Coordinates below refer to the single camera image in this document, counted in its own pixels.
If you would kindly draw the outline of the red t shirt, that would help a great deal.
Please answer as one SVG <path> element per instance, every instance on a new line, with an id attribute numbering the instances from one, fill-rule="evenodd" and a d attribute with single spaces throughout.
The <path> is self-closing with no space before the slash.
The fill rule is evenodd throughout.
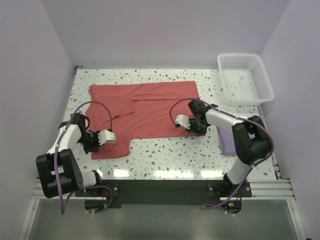
<path id="1" fill-rule="evenodd" d="M 88 90 L 92 103 L 86 110 L 93 132 L 111 128 L 116 142 L 93 152 L 93 160 L 116 159 L 129 155 L 133 139 L 186 137 L 170 117 L 191 116 L 185 98 L 199 98 L 195 81 L 141 84 L 96 85 Z"/>

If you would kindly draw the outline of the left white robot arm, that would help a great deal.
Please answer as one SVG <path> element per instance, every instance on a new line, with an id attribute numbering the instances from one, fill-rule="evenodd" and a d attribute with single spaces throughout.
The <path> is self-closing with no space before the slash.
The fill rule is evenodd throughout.
<path id="1" fill-rule="evenodd" d="M 66 121 L 59 125 L 59 135 L 63 137 L 58 144 L 57 166 L 63 194 L 77 192 L 85 186 L 92 196 L 99 196 L 104 190 L 98 173 L 95 170 L 88 174 L 82 173 L 73 153 L 77 144 L 83 146 L 86 154 L 97 152 L 101 147 L 98 138 L 100 132 L 88 130 L 89 122 L 87 116 L 76 113 L 68 128 Z M 35 161 L 43 194 L 48 199 L 59 195 L 54 166 L 55 150 L 56 144 L 47 153 L 39 155 Z"/>

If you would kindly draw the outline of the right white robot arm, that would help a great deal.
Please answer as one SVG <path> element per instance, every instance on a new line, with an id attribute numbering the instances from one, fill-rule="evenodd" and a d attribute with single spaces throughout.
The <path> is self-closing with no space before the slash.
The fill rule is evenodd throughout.
<path id="1" fill-rule="evenodd" d="M 218 110 L 217 105 L 207 105 L 196 98 L 188 103 L 188 107 L 192 112 L 186 128 L 189 133 L 204 136 L 210 126 L 220 127 L 232 133 L 237 158 L 223 176 L 223 182 L 214 190 L 219 194 L 235 196 L 253 168 L 272 155 L 272 137 L 257 115 L 249 118 L 236 117 L 232 113 Z"/>

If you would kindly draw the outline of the folded purple t shirt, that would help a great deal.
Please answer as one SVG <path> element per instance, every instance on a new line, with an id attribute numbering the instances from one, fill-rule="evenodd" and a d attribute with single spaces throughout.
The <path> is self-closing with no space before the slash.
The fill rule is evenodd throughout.
<path id="1" fill-rule="evenodd" d="M 224 156 L 236 156 L 236 148 L 232 133 L 220 127 L 217 127 L 216 129 L 221 153 Z"/>

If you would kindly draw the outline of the white plastic basket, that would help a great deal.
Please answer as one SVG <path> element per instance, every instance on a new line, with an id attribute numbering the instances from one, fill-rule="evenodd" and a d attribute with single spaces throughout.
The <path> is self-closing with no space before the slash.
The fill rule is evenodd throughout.
<path id="1" fill-rule="evenodd" d="M 226 101 L 231 106 L 256 106 L 274 100 L 274 92 L 260 56 L 226 53 L 217 57 Z"/>

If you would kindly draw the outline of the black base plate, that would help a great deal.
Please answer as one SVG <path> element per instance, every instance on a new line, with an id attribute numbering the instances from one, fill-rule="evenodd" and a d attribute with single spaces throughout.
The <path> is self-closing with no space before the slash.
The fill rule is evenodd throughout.
<path id="1" fill-rule="evenodd" d="M 87 210 L 124 205 L 217 205 L 236 189 L 226 187 L 223 180 L 103 180 L 102 184 L 110 189 L 75 193 L 85 199 Z"/>

